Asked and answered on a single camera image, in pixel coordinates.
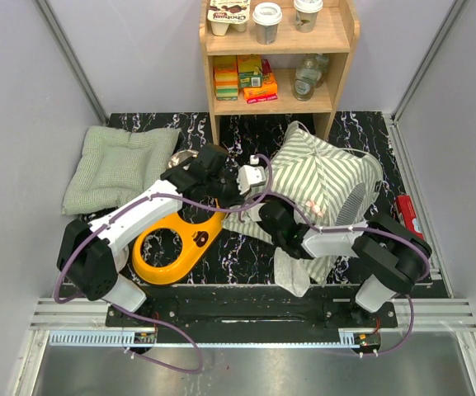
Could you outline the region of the green striped pet tent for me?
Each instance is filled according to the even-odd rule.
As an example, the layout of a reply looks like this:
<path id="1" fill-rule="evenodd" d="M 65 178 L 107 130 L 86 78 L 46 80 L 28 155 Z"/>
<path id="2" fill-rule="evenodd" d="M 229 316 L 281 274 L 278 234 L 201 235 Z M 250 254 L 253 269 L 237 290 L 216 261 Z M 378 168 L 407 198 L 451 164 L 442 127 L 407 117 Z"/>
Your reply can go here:
<path id="1" fill-rule="evenodd" d="M 271 190 L 292 200 L 312 223 L 320 226 L 349 226 L 363 220 L 376 202 L 384 180 L 381 163 L 371 154 L 354 154 L 310 134 L 293 121 L 284 143 L 271 160 Z M 271 236 L 252 221 L 259 206 L 228 214 L 223 228 L 274 244 Z M 294 259 L 275 250 L 274 277 L 279 287 L 296 297 L 308 291 L 311 280 L 325 285 L 339 256 Z"/>

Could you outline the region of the green checked pet cushion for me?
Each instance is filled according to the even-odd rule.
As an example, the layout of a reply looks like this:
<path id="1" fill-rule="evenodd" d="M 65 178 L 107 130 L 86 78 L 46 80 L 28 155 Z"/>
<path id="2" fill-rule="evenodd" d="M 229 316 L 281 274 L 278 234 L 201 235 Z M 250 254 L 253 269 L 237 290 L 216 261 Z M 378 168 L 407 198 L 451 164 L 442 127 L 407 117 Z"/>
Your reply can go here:
<path id="1" fill-rule="evenodd" d="M 146 191 L 167 169 L 181 131 L 128 132 L 103 126 L 87 130 L 82 157 L 64 194 L 64 215 L 118 208 Z"/>

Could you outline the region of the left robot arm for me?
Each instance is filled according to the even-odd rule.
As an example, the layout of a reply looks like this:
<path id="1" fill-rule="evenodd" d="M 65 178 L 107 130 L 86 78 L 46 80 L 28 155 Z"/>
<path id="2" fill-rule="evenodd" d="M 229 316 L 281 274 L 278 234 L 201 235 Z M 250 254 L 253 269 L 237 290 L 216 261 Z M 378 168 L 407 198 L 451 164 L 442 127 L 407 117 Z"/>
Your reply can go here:
<path id="1" fill-rule="evenodd" d="M 195 157 L 166 170 L 148 190 L 112 213 L 91 223 L 80 219 L 70 222 L 57 260 L 61 279 L 69 279 L 90 301 L 101 299 L 120 306 L 133 325 L 148 323 L 153 307 L 146 294 L 120 273 L 129 256 L 127 248 L 145 229 L 176 213 L 186 199 L 211 196 L 222 208 L 242 204 L 252 182 L 260 181 L 262 175 L 243 166 L 236 177 L 226 177 L 223 169 L 227 157 L 220 146 L 207 144 Z"/>

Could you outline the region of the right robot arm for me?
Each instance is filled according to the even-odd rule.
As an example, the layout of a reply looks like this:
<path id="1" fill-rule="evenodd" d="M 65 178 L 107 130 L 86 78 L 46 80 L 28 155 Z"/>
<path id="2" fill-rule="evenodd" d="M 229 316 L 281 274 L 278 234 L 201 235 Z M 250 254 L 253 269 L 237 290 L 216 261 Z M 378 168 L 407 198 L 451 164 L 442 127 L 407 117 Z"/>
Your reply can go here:
<path id="1" fill-rule="evenodd" d="M 327 256 L 359 259 L 370 271 L 349 306 L 351 321 L 366 327 L 396 295 L 409 295 L 430 272 L 431 247 L 387 214 L 357 224 L 317 226 L 294 202 L 277 196 L 252 211 L 252 220 L 292 259 Z"/>

